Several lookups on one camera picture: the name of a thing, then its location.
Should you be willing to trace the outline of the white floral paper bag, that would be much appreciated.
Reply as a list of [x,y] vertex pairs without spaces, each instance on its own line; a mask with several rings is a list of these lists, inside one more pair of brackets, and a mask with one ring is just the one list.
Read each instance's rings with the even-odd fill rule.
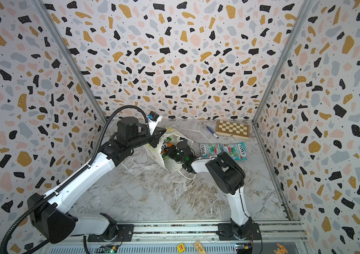
[[171,159],[168,155],[168,150],[173,145],[177,145],[180,141],[186,141],[189,146],[191,146],[194,142],[171,126],[167,126],[165,129],[167,131],[159,140],[156,148],[153,148],[150,144],[144,145],[143,148],[154,162],[168,172],[180,171],[182,169],[181,163],[175,162]]

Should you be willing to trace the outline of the mint blossom candy bag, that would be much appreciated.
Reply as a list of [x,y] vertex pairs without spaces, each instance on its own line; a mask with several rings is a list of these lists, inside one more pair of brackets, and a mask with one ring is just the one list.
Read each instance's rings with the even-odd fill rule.
[[215,157],[219,153],[223,152],[223,146],[221,144],[200,144],[201,157]]
[[244,143],[222,144],[222,150],[225,151],[233,160],[247,160],[246,148]]

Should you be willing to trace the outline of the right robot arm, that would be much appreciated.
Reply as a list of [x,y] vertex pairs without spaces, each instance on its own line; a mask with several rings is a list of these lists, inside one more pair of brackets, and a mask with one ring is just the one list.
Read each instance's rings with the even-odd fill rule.
[[167,147],[164,152],[189,173],[209,173],[226,195],[231,210],[232,233],[221,230],[219,235],[241,240],[251,236],[249,231],[253,228],[253,220],[244,197],[245,172],[226,152],[220,152],[213,157],[197,157],[186,141]]

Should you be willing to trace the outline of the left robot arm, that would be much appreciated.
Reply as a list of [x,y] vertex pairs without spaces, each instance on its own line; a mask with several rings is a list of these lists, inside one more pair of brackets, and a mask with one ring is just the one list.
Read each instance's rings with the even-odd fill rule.
[[75,202],[99,179],[133,155],[136,148],[146,144],[157,147],[166,129],[158,127],[161,116],[151,112],[147,123],[135,117],[124,117],[117,122],[117,132],[101,144],[93,163],[87,163],[60,185],[45,193],[47,199],[30,215],[32,225],[52,244],[68,237],[94,235],[111,241],[118,237],[115,219],[105,213],[72,215]]

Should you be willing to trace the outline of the blue white marker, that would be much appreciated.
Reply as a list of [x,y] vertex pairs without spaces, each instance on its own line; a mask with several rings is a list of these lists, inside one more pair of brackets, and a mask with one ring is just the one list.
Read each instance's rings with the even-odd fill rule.
[[219,138],[219,136],[215,133],[215,131],[212,128],[210,128],[208,126],[206,126],[206,128],[215,138],[217,138],[217,139]]

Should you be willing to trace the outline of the wooden chessboard box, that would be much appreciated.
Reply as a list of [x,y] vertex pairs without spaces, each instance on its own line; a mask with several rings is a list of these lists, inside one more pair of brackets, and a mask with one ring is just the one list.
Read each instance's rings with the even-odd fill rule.
[[227,137],[248,140],[250,138],[250,127],[243,123],[218,120],[215,133]]

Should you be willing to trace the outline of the yellow sticker tag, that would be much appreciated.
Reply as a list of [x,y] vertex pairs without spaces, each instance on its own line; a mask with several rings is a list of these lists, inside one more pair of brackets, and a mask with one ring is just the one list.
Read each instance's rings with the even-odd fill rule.
[[183,243],[181,243],[177,246],[177,251],[179,254],[182,254],[185,250],[186,250],[186,248]]

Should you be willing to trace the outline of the wooden mousetrap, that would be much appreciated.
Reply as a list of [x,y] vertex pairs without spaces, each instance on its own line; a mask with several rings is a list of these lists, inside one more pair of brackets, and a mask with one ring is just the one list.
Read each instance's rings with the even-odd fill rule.
[[198,254],[207,254],[207,252],[205,251],[205,249],[200,241],[195,242],[194,247]]

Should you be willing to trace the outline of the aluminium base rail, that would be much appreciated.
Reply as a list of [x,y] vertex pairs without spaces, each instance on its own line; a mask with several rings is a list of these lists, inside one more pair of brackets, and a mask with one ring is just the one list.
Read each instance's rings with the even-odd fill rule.
[[214,221],[138,221],[118,224],[118,237],[103,241],[98,236],[70,237],[48,244],[41,254],[197,254],[194,243],[200,241],[207,254],[274,254],[277,243],[288,254],[312,253],[303,227],[298,221],[257,220],[245,239],[219,235],[232,233],[229,222]]

